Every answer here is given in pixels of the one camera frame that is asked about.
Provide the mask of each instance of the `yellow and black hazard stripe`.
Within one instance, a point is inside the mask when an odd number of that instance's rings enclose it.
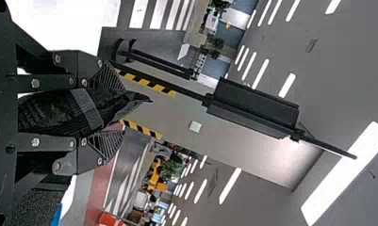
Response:
[[[139,76],[136,76],[136,75],[131,74],[131,73],[123,74],[120,70],[117,70],[117,72],[123,78],[125,78],[129,81],[135,82],[135,83],[139,83],[141,86],[144,86],[146,88],[152,89],[152,90],[157,91],[157,92],[160,92],[160,93],[165,94],[165,95],[170,96],[170,97],[176,96],[176,91],[168,89],[168,88],[161,86],[157,83],[150,82],[150,81],[148,81],[144,78],[140,78]]]
[[[154,131],[154,130],[151,130],[145,126],[142,126],[140,124],[137,124],[135,123],[134,121],[129,121],[129,120],[120,120],[120,123],[121,124],[124,124],[125,126],[131,128],[131,129],[134,129],[134,130],[137,130],[139,132],[142,132],[143,134],[147,135],[147,136],[150,136],[150,137],[154,137],[156,139],[162,139],[162,134],[157,132],[157,131]]]

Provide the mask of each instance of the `red object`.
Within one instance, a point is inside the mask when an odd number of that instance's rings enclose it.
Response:
[[[117,219],[115,216],[107,212],[103,212],[98,220],[98,226],[123,226],[123,222]]]

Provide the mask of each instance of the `metal frame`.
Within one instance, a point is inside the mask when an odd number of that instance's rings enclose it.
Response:
[[[65,191],[69,180],[57,178],[111,160],[86,138],[18,132],[18,93],[84,88],[105,64],[80,51],[47,51],[11,20],[7,4],[0,0],[0,220],[11,220],[30,189]],[[17,67],[31,74],[19,75]],[[41,183],[49,177],[56,179]]]

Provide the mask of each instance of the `bolt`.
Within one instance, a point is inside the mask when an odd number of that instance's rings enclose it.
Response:
[[[15,146],[14,145],[8,145],[7,147],[6,147],[6,153],[7,154],[13,154],[13,153],[15,153]]]
[[[87,86],[88,86],[88,80],[83,79],[83,80],[82,80],[82,86],[83,86],[83,87],[87,87]]]
[[[61,56],[60,55],[55,55],[54,56],[54,60],[56,61],[56,63],[60,63],[61,62]]]
[[[98,166],[103,165],[103,158],[102,158],[102,157],[99,157],[99,158],[97,159],[97,165],[98,165]]]
[[[37,148],[37,147],[39,147],[39,145],[40,145],[40,140],[38,138],[33,138],[32,139],[32,147]]]
[[[70,147],[71,149],[74,148],[74,140],[69,141],[69,147]]]
[[[102,68],[103,67],[103,60],[99,59],[97,61],[97,65],[98,65],[99,68]]]
[[[40,87],[40,80],[39,79],[32,79],[32,88],[37,89]]]
[[[58,170],[61,170],[61,163],[60,162],[57,162],[56,164],[54,164],[54,171],[58,171]]]
[[[82,146],[86,146],[88,144],[88,140],[86,138],[82,138]]]

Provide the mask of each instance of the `blue object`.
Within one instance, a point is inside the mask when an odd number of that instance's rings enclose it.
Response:
[[[61,226],[61,212],[62,212],[62,204],[58,206],[56,213],[54,214],[54,218],[50,223],[50,226]]]

